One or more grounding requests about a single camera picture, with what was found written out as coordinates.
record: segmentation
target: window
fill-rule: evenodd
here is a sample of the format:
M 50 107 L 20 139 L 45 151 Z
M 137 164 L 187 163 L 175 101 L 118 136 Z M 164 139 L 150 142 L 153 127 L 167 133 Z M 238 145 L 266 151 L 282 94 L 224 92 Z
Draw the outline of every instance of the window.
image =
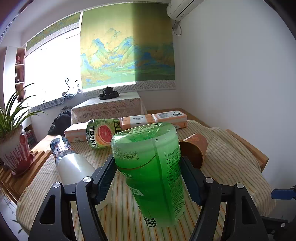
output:
M 33 107 L 62 97 L 73 88 L 81 88 L 80 28 L 45 43 L 25 59 L 26 96 Z

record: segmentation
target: landscape painting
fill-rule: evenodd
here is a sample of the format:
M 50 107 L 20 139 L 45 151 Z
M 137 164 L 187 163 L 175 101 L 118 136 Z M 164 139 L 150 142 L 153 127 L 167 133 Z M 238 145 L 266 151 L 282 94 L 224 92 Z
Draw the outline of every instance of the landscape painting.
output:
M 171 22 L 165 4 L 124 3 L 83 12 L 83 89 L 133 81 L 174 80 Z

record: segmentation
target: brown cup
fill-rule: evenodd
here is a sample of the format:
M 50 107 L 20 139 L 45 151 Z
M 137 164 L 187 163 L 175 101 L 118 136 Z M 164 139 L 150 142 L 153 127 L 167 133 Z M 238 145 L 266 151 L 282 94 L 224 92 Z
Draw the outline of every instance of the brown cup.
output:
M 200 169 L 207 151 L 207 139 L 201 134 L 193 134 L 179 144 L 181 156 L 187 156 L 193 167 Z

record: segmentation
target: silver bolt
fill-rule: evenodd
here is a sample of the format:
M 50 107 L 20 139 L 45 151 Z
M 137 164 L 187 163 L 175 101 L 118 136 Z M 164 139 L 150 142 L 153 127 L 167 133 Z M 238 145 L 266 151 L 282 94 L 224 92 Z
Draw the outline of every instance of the silver bolt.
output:
M 85 183 L 89 183 L 89 182 L 91 181 L 91 177 L 85 177 L 85 178 L 83 179 L 83 181 L 84 181 Z
M 205 179 L 205 181 L 206 181 L 207 183 L 213 183 L 213 182 L 214 182 L 213 178 L 210 178 L 210 177 L 207 177 L 207 178 Z
M 244 188 L 244 184 L 242 184 L 242 183 L 237 183 L 237 187 L 238 187 L 238 188 Z
M 61 185 L 60 182 L 55 182 L 55 183 L 53 184 L 53 187 L 54 187 L 54 188 L 58 188 L 60 185 Z

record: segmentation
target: potted plant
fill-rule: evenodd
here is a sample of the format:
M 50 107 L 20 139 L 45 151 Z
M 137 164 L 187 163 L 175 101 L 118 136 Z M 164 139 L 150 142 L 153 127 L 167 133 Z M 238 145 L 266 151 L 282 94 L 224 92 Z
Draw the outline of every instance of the potted plant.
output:
M 32 96 L 23 99 L 17 105 L 15 111 L 10 113 L 19 93 L 27 86 L 19 92 L 14 92 L 4 110 L 0 108 L 0 158 L 11 169 L 13 175 L 21 175 L 26 172 L 35 159 L 35 156 L 30 153 L 27 135 L 22 128 L 22 122 L 32 115 L 37 115 L 39 112 L 45 113 L 43 111 L 27 113 L 29 111 L 27 110 L 18 116 L 21 110 L 29 108 L 29 106 L 23 107 L 22 104 Z

